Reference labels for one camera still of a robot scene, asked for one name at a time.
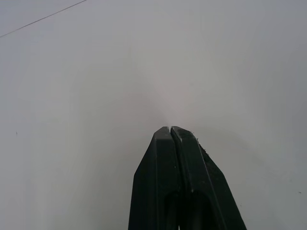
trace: white surface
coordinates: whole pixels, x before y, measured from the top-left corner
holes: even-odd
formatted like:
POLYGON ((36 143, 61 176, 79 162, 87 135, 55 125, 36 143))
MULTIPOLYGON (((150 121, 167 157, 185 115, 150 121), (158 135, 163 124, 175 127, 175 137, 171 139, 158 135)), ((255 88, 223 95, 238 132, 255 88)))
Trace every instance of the white surface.
POLYGON ((74 5, 78 0, 2 0, 0 36, 74 5))
POLYGON ((0 39, 0 229, 127 229, 165 125, 195 133, 249 230, 306 229, 306 10, 89 0, 0 39))

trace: white wall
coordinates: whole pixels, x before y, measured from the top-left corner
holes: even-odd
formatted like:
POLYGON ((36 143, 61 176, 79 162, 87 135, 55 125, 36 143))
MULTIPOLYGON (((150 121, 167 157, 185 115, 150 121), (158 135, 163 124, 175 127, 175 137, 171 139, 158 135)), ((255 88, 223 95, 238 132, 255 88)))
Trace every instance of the white wall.
POLYGON ((307 227, 304 1, 88 0, 0 39, 0 229, 127 229, 162 126, 249 230, 307 227))

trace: thin black line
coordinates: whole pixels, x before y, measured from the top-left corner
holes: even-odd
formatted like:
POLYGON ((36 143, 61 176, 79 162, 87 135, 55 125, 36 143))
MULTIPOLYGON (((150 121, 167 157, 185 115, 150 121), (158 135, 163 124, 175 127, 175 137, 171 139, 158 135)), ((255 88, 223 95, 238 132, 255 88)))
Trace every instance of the thin black line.
MULTIPOLYGON (((60 12, 62 12, 62 11, 64 11, 64 10, 69 9, 70 7, 73 7, 73 6, 75 6, 75 5, 78 5, 78 4, 80 4, 80 3, 82 3, 82 2, 85 2, 85 1, 87 1, 87 0, 80 1, 80 2, 78 2, 78 3, 76 3, 76 4, 72 5, 72 6, 69 6, 69 7, 65 8, 65 9, 63 9, 63 10, 60 10, 60 11, 58 11, 58 12, 55 12, 55 13, 53 13, 53 14, 51 14, 51 15, 45 17, 45 18, 48 18, 48 17, 50 17, 50 16, 52 16, 52 15, 55 15, 55 14, 57 14, 57 13, 60 13, 60 12)), ((20 29, 22 29, 22 28, 25 28, 25 27, 27 27, 27 26, 29 26, 29 25, 32 25, 32 24, 34 24, 34 23, 36 23, 36 22, 39 22, 39 21, 41 21, 41 20, 43 20, 43 19, 45 19, 45 18, 41 18, 41 19, 39 19, 39 20, 37 20, 37 21, 35 21, 35 22, 32 22, 32 23, 30 23, 30 24, 28 24, 28 25, 24 25, 23 27, 20 27, 20 28, 18 28, 18 29, 16 29, 16 30, 13 30, 13 31, 11 31, 11 32, 8 32, 7 34, 1 35, 0 38, 4 37, 4 36, 6 36, 6 35, 9 35, 9 34, 15 32, 15 31, 17 31, 17 30, 20 30, 20 29)))

